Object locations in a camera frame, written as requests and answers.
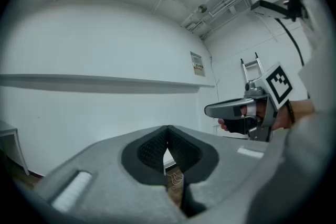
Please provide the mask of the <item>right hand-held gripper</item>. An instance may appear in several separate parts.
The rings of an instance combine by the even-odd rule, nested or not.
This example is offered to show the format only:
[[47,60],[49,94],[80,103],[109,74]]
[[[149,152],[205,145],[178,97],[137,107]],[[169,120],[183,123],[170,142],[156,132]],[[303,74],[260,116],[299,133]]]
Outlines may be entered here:
[[293,87],[280,63],[245,84],[244,97],[207,105],[204,113],[225,119],[228,130],[250,140],[268,142],[280,108],[289,100]]

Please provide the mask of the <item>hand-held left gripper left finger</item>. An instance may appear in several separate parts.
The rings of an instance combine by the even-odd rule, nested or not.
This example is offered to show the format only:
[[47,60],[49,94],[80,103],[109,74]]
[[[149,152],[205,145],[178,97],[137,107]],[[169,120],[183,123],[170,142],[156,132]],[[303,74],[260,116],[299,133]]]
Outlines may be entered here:
[[167,193],[167,127],[96,142],[45,176],[36,193],[69,222],[181,223]]

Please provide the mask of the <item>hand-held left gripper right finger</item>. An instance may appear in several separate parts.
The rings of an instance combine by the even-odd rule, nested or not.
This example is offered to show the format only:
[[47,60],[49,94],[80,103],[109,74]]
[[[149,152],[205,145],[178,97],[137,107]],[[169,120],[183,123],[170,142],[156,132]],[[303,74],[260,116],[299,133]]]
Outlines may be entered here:
[[173,223],[249,223],[258,192],[275,173],[272,145],[167,127],[168,149],[184,175]]

